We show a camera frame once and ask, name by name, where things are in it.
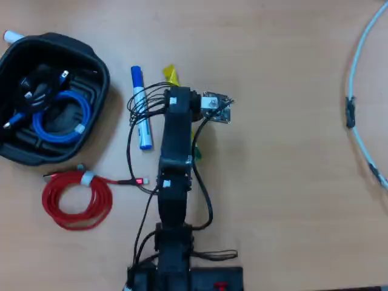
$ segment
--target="blue cable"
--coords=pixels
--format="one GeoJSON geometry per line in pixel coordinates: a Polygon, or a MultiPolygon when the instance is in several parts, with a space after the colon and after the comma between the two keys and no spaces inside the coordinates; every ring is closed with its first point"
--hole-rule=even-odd
{"type": "Polygon", "coordinates": [[[44,141],[47,141],[53,144],[71,144],[73,142],[76,142],[81,137],[81,134],[83,133],[86,125],[90,121],[90,118],[92,115],[92,108],[89,102],[85,99],[85,97],[83,97],[77,92],[66,90],[66,91],[59,92],[56,95],[54,101],[59,101],[63,99],[74,99],[79,103],[82,109],[82,123],[77,125],[74,131],[72,131],[67,135],[62,135],[62,136],[52,135],[47,133],[43,129],[42,122],[43,122],[44,111],[35,113],[32,116],[33,128],[36,134],[44,141]]]}
{"type": "MultiPolygon", "coordinates": [[[[377,20],[380,18],[380,16],[384,13],[384,11],[388,8],[388,2],[386,1],[385,4],[376,12],[375,16],[372,18],[372,20],[369,22],[368,26],[365,28],[365,31],[363,35],[361,36],[361,39],[358,43],[357,50],[353,59],[353,64],[352,68],[350,69],[350,74],[349,74],[349,89],[348,89],[348,95],[347,99],[348,101],[351,101],[353,98],[353,82],[354,82],[354,77],[356,75],[356,69],[358,65],[358,60],[361,56],[361,52],[364,47],[365,40],[367,38],[367,35],[369,34],[370,30],[372,27],[376,24],[377,20]]],[[[356,139],[356,142],[358,143],[366,161],[368,164],[372,165],[375,169],[377,169],[375,162],[373,161],[372,157],[370,156],[369,152],[367,151],[363,140],[360,137],[360,134],[357,131],[357,127],[354,126],[352,128],[353,135],[356,139]]],[[[381,185],[388,190],[388,182],[387,179],[380,173],[380,171],[377,170],[379,180],[381,182],[381,185]]]]}

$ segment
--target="robotic arm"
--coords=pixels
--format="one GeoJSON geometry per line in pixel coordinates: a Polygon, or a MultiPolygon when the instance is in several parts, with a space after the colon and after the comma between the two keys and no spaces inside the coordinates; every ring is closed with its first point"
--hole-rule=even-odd
{"type": "Polygon", "coordinates": [[[205,93],[202,97],[190,88],[175,86],[166,90],[164,97],[165,125],[157,179],[161,222],[155,230],[158,266],[148,261],[129,268],[124,290],[242,291],[243,270],[240,267],[190,269],[192,232],[210,225],[211,211],[208,222],[201,227],[185,223],[193,166],[196,171],[192,155],[192,122],[200,120],[202,114],[207,121],[228,122],[232,101],[214,93],[205,93]]]}

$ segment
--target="coiled red cable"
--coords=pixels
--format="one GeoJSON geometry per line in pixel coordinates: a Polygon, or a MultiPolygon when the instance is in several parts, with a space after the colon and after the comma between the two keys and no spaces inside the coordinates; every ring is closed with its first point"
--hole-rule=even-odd
{"type": "Polygon", "coordinates": [[[70,185],[81,184],[84,174],[80,171],[54,174],[43,190],[43,208],[63,229],[88,230],[98,226],[112,209],[113,197],[108,184],[124,184],[95,176],[90,183],[92,197],[86,210],[77,214],[64,213],[59,208],[64,190],[70,185]]]}

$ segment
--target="black storage case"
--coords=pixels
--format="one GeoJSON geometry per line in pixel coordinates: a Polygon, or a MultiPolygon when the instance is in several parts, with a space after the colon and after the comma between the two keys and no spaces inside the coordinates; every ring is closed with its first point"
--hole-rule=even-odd
{"type": "MultiPolygon", "coordinates": [[[[70,72],[72,78],[68,89],[77,91],[88,100],[92,117],[74,144],[42,141],[36,136],[31,119],[6,138],[0,135],[0,155],[28,166],[64,162],[76,155],[95,125],[110,84],[106,65],[89,45],[57,33],[26,36],[14,43],[0,59],[0,130],[3,133],[2,125],[14,114],[11,100],[15,88],[23,77],[41,64],[70,72]]],[[[63,135],[82,120],[82,111],[71,102],[59,102],[53,104],[45,116],[45,129],[63,135]]]]}

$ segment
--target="black cable clip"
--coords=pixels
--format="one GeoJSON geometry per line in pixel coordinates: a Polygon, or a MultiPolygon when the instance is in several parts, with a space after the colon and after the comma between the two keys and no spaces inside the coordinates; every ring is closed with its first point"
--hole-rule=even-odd
{"type": "Polygon", "coordinates": [[[380,185],[382,185],[383,183],[382,183],[381,178],[380,178],[379,170],[376,169],[376,167],[374,165],[372,165],[371,163],[369,163],[368,166],[369,166],[370,171],[376,177],[377,181],[380,183],[380,185]]]}
{"type": "Polygon", "coordinates": [[[346,127],[352,129],[356,126],[356,105],[355,97],[346,97],[346,127]]]}

